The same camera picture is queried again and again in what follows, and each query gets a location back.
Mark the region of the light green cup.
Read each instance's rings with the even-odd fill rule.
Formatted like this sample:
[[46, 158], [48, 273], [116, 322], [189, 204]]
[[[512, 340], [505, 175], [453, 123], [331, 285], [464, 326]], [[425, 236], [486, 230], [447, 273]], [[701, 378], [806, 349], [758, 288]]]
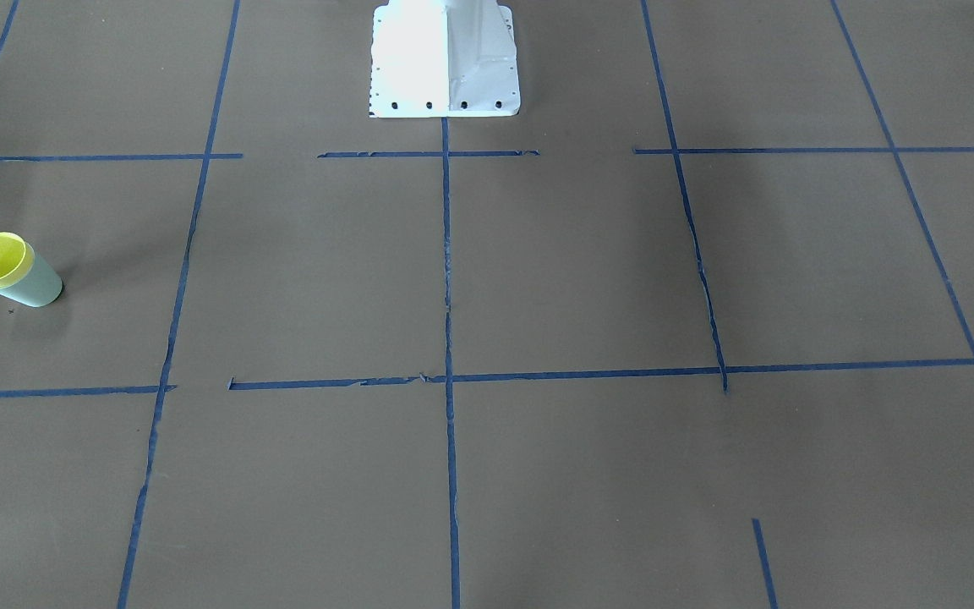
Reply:
[[25, 276], [8, 288], [0, 288], [0, 294], [27, 307], [39, 308], [57, 300], [63, 289], [62, 278], [42, 255], [35, 253], [32, 267]]

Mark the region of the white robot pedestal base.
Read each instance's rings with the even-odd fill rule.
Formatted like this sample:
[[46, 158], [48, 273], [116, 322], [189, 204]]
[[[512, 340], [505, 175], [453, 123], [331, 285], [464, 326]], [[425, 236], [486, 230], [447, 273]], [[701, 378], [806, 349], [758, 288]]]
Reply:
[[513, 12], [498, 1], [379, 5], [370, 59], [371, 117], [511, 117], [521, 109]]

